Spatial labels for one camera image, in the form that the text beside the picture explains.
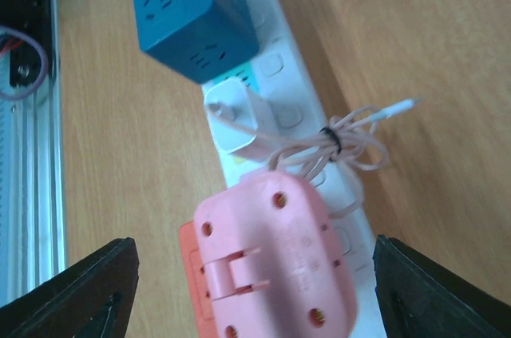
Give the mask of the blue cube socket adapter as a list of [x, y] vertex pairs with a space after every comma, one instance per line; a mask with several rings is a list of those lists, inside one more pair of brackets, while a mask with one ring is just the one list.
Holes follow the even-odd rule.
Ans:
[[133, 0], [133, 6], [141, 51], [196, 84], [259, 52], [246, 0]]

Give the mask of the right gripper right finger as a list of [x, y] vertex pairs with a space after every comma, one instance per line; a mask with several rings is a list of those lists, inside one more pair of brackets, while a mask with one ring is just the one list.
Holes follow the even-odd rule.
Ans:
[[387, 336], [510, 336], [509, 305], [399, 239], [379, 235], [373, 261]]

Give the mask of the pink cube socket adapter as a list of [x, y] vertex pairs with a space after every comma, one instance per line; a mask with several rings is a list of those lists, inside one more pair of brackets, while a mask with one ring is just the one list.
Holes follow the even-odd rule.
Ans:
[[221, 337], [347, 337], [355, 286], [315, 187], [272, 171], [203, 201], [193, 218]]

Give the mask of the white charger with pink cable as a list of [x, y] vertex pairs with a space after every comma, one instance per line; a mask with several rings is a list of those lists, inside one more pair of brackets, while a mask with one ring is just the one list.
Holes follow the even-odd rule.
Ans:
[[204, 109], [228, 186], [277, 169], [314, 185], [328, 164], [338, 162], [355, 173], [381, 169], [390, 153], [375, 136], [378, 123], [416, 103], [408, 98], [382, 109], [366, 105], [328, 118], [318, 133], [289, 138], [279, 132], [270, 104], [242, 79], [229, 77], [204, 93]]

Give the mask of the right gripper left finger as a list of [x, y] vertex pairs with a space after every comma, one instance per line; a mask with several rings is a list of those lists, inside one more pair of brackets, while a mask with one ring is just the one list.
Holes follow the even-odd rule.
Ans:
[[1, 307], [1, 336], [124, 337], [138, 280], [135, 240], [114, 239]]

